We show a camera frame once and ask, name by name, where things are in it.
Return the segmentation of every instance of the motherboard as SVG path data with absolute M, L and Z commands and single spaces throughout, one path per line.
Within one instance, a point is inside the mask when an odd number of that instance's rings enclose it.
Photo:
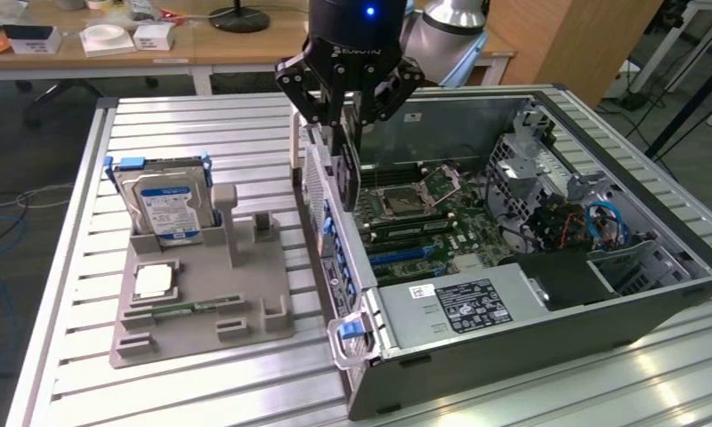
M 494 267 L 512 255 L 459 165 L 410 165 L 364 178 L 353 217 L 379 286 Z

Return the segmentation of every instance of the white box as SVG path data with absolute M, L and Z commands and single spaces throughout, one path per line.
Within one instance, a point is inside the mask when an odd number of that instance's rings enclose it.
M 109 25 L 99 25 L 95 27 L 115 27 Z M 85 36 L 85 32 L 95 27 L 87 28 L 80 32 L 81 47 L 84 47 L 84 54 L 88 58 L 104 55 L 116 55 L 117 53 L 129 53 L 136 52 L 135 43 L 132 42 L 132 37 L 129 33 L 123 31 L 109 40 L 93 40 L 91 37 Z
M 141 25 L 135 32 L 135 46 L 140 51 L 171 51 L 175 45 L 172 24 Z
M 620 71 L 615 76 L 615 80 L 604 92 L 604 98 L 619 98 L 628 91 L 628 82 L 632 83 L 632 79 L 639 75 L 642 69 L 630 62 L 628 60 L 623 62 Z
M 63 41 L 63 37 L 60 35 L 59 27 L 52 27 L 52 30 L 48 31 L 45 34 L 39 34 L 43 31 L 37 32 L 37 38 L 8 38 L 11 41 L 11 47 L 13 47 L 13 52 L 16 54 L 53 54 L 59 52 L 60 48 L 60 42 Z M 8 37 L 11 35 L 16 36 L 15 31 L 5 31 L 8 34 Z

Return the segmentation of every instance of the black lamp base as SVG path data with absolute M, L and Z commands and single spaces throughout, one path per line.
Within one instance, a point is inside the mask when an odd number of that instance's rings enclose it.
M 209 19 L 213 27 L 232 33 L 255 33 L 269 27 L 269 15 L 249 7 L 241 8 L 239 15 L 233 9 L 233 7 L 223 7 L 211 13 L 211 15 L 221 14 Z

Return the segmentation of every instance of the robotiq logo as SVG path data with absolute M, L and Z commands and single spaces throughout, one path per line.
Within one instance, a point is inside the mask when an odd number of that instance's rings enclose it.
M 371 51 L 355 51 L 352 49 L 343 49 L 341 47 L 332 47 L 332 58 L 337 58 L 339 55 L 379 55 L 383 53 L 383 49 L 373 49 Z

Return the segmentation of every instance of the blue cable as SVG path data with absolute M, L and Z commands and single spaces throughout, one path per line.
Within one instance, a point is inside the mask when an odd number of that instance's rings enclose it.
M 0 249 L 0 255 L 4 254 L 7 251 L 9 251 L 11 249 L 13 249 L 13 247 L 17 245 L 17 243 L 21 241 L 21 239 L 24 238 L 24 234 L 27 233 L 27 223 L 24 222 L 24 220 L 21 220 L 20 218 L 15 217 L 15 216 L 3 216 L 0 215 L 0 220 L 3 221 L 12 221 L 12 222 L 19 222 L 19 232 L 16 233 L 16 237 L 13 238 L 13 240 L 11 241 L 11 243 L 8 243 L 5 245 L 5 247 L 3 247 Z
M 626 227 L 626 223 L 622 220 L 622 214 L 620 209 L 610 203 L 603 200 L 599 200 L 594 203 L 591 203 L 588 206 L 586 206 L 586 224 L 588 224 L 588 233 L 591 233 L 591 236 L 596 238 L 598 240 L 602 240 L 602 235 L 599 234 L 599 231 L 596 230 L 596 226 L 594 225 L 594 222 L 591 220 L 591 208 L 592 207 L 603 207 L 608 209 L 612 214 L 615 215 L 615 219 L 618 220 L 618 227 L 620 227 L 620 234 L 622 234 L 622 243 L 628 242 L 628 228 Z
M 11 301 L 11 294 L 8 293 L 8 290 L 3 287 L 1 283 L 0 297 L 3 297 L 5 309 L 8 311 L 8 317 L 11 318 L 11 325 L 13 326 L 13 341 L 11 342 L 11 345 L 0 355 L 0 363 L 3 363 L 8 356 L 11 356 L 11 354 L 16 351 L 16 346 L 19 344 L 19 322 L 16 320 L 16 312 L 13 311 L 13 302 Z

